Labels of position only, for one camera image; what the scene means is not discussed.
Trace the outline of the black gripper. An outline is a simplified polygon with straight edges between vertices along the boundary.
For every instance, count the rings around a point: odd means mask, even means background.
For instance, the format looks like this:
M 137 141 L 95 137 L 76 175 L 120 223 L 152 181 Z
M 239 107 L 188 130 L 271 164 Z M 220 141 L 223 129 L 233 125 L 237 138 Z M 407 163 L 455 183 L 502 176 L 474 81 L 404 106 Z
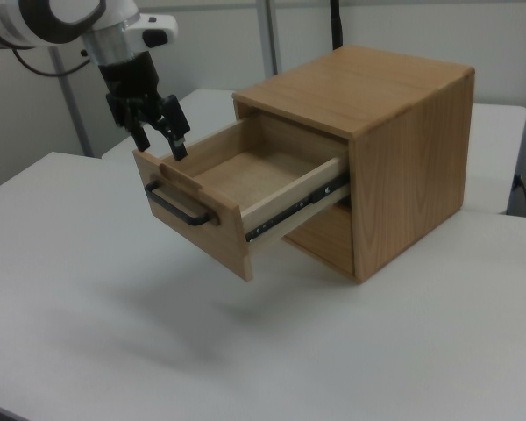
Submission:
M 159 77 L 148 52 L 117 64 L 100 66 L 108 88 L 106 95 L 117 126 L 131 134 L 137 149 L 144 152 L 150 141 L 144 123 L 153 118 L 152 127 L 167 140 L 176 161 L 188 156 L 185 135 L 190 125 L 175 95 L 160 97 Z

